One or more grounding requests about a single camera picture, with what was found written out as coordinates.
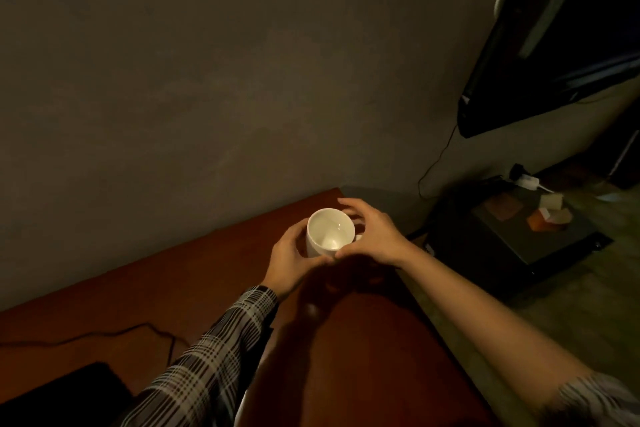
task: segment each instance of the plaid sleeve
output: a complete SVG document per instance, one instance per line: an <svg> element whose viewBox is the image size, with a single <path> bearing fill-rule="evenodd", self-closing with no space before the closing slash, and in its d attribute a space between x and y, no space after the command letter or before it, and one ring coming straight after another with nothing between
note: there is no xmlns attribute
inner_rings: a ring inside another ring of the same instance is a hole
<svg viewBox="0 0 640 427"><path fill-rule="evenodd" d="M544 426L640 426L640 402L617 379L596 373L558 390L541 416Z"/></svg>
<svg viewBox="0 0 640 427"><path fill-rule="evenodd" d="M233 425L248 386L242 381L247 378L247 363L251 363L251 378L266 343L262 341L264 330L277 306L278 298L271 289L248 289L196 344L140 393L120 425Z"/></svg>

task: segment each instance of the hand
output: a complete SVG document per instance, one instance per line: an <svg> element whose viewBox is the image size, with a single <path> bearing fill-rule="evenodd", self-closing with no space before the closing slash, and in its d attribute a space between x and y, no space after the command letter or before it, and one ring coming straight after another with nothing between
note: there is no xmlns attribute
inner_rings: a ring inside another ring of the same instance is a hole
<svg viewBox="0 0 640 427"><path fill-rule="evenodd" d="M262 285L275 292L281 302L292 293L309 270L333 262L332 257L321 255L306 259L298 252L296 239L305 230L307 221L309 219L305 218L289 227L271 250L269 268Z"/></svg>
<svg viewBox="0 0 640 427"><path fill-rule="evenodd" d="M417 246L402 236L388 214L366 204L362 199L339 197L338 202L350 206L343 210L349 216L362 216L353 222L363 223L365 232L360 240L340 248L335 254L336 259L361 254L369 255L381 264L402 267L412 253L419 251Z"/></svg>

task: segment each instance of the wooden table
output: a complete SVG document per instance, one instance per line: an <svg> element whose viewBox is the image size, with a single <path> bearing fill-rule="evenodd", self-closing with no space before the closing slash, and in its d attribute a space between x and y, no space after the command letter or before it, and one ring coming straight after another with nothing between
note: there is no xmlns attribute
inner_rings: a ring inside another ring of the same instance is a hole
<svg viewBox="0 0 640 427"><path fill-rule="evenodd" d="M338 189L0 313L0 341L59 341L150 322L193 342L247 287L271 246ZM280 305L240 425L486 425L495 417L393 269L364 257L310 275ZM139 329L0 352L0 402L95 361L138 393L170 341ZM177 347L176 354L184 348Z"/></svg>

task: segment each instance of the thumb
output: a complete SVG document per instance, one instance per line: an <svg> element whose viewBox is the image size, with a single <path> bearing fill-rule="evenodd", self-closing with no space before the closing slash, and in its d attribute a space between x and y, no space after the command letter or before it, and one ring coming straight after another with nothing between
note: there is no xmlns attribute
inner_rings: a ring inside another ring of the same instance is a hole
<svg viewBox="0 0 640 427"><path fill-rule="evenodd" d="M315 269L321 265L329 265L331 263L333 263L332 257L327 257L326 255L320 255L319 257L306 260L307 270Z"/></svg>
<svg viewBox="0 0 640 427"><path fill-rule="evenodd" d="M335 258L343 259L344 257L348 257L350 255L358 255L360 253L364 253L362 242L356 241L343 246L342 248L340 248L340 250L335 252Z"/></svg>

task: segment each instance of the black cable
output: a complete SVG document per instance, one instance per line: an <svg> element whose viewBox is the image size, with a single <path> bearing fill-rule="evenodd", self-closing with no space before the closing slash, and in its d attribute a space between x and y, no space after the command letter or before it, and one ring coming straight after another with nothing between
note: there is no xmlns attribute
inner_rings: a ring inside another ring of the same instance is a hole
<svg viewBox="0 0 640 427"><path fill-rule="evenodd" d="M444 146L444 149L442 149L436 161L429 166L429 169L427 169L422 175L422 177L418 180L418 196L420 196L420 199L425 199L425 200L428 199L427 197L422 196L422 193L420 192L420 184L422 183L422 180L424 180L424 178L427 177L427 174L429 174L429 172L433 169L433 166L440 162L440 159L442 158L444 151L447 150L447 148L449 148L449 144L451 144L453 134L456 133L457 128L458 128L458 123L456 122L456 124L453 126L453 130L451 131L451 135L449 136L449 140L447 140L447 145Z"/></svg>
<svg viewBox="0 0 640 427"><path fill-rule="evenodd" d="M0 342L0 348L55 348L56 346L62 346L64 344L69 344L70 342L78 341L79 339L84 339L86 337L91 336L100 336L100 337L116 337L131 332L138 328L149 328L154 333L156 333L160 337L171 338L171 347L169 348L169 358L167 359L167 366L171 365L171 359L173 356L173 348L175 346L176 341L182 342L187 348L190 346L190 343L183 337L176 336L167 331L162 331L151 323L141 323L136 324L135 326L128 327L126 329L115 331L115 332L104 332L104 331L91 331L88 333L80 334L78 336L74 336L72 338L63 339L61 341L7 341Z"/></svg>

